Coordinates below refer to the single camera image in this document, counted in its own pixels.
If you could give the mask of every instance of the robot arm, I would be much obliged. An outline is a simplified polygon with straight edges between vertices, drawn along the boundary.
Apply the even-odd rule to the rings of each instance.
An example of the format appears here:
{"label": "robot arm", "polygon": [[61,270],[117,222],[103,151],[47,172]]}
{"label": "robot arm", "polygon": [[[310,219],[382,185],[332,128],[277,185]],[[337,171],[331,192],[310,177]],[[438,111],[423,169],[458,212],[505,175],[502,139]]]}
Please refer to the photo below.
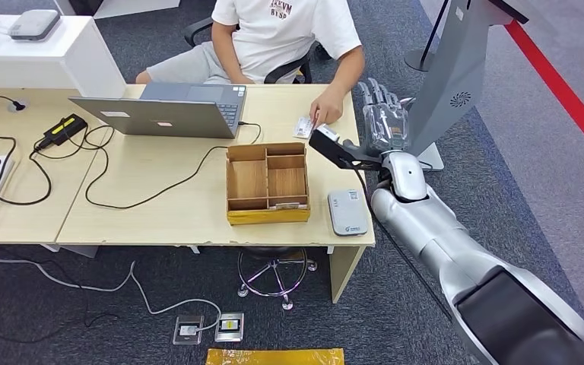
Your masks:
{"label": "robot arm", "polygon": [[490,364],[584,363],[584,321],[545,283],[488,252],[424,181],[411,154],[366,155],[326,125],[309,145],[340,168],[377,170],[370,206],[440,284],[458,333]]}

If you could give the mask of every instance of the chair armrest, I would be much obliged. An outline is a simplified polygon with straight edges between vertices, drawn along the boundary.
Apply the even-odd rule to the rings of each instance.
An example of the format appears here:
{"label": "chair armrest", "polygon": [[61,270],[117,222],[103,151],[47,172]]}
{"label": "chair armrest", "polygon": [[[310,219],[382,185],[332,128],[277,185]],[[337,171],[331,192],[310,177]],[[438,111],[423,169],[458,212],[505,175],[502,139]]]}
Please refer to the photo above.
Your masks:
{"label": "chair armrest", "polygon": [[214,23],[214,20],[211,19],[211,17],[208,17],[206,19],[203,19],[201,21],[197,21],[194,24],[189,25],[188,27],[185,28],[185,40],[187,41],[187,43],[189,43],[189,45],[191,47],[195,46],[195,42],[193,40],[193,37],[195,37],[196,34],[202,32],[203,30],[211,27],[211,25]]}
{"label": "chair armrest", "polygon": [[292,71],[301,68],[301,66],[308,64],[310,62],[310,53],[306,53],[305,56],[298,59],[297,61],[292,61],[286,63],[285,65],[277,67],[274,71],[270,72],[265,76],[264,84],[276,84],[279,78],[291,73]]}

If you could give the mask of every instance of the yellow package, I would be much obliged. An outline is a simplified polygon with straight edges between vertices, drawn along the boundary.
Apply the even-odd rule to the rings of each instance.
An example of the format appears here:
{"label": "yellow package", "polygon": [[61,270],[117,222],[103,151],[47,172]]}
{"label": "yellow package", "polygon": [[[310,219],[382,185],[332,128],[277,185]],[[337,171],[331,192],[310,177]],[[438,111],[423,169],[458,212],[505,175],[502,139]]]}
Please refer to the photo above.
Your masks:
{"label": "yellow package", "polygon": [[344,365],[344,349],[249,351],[210,348],[206,365]]}

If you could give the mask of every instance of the stool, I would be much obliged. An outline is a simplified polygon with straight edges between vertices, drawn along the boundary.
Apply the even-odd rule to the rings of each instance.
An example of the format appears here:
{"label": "stool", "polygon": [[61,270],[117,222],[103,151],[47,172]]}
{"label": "stool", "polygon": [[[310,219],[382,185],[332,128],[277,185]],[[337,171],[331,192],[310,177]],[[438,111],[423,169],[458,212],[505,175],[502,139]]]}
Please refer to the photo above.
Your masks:
{"label": "stool", "polygon": [[[290,258],[291,254],[301,252],[303,256],[302,259]],[[243,274],[243,256],[247,254],[253,258],[260,261],[267,261],[260,270],[258,270],[254,275],[249,278],[245,278]],[[286,288],[281,276],[278,273],[277,267],[279,265],[302,265],[303,270],[295,282]],[[278,287],[281,289],[276,292],[261,291],[253,287],[252,282],[259,278],[261,275],[269,270],[274,272]],[[252,293],[259,295],[261,297],[283,297],[283,309],[292,309],[292,300],[287,296],[289,293],[297,289],[303,278],[306,276],[306,270],[315,271],[317,269],[317,264],[315,261],[308,259],[305,249],[299,249],[297,247],[243,247],[238,255],[238,276],[243,284],[238,290],[239,297],[246,297],[251,291]]]}

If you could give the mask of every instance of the white t-shirt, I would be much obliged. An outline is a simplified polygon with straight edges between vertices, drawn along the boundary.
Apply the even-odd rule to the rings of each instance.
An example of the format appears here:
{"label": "white t-shirt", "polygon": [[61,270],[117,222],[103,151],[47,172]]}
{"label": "white t-shirt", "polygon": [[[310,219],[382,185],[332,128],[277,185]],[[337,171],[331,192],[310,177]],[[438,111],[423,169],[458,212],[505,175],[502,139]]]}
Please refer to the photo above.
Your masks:
{"label": "white t-shirt", "polygon": [[217,0],[211,18],[240,24],[232,36],[236,56],[243,74],[259,83],[306,55],[315,40],[333,59],[361,45],[346,0]]}

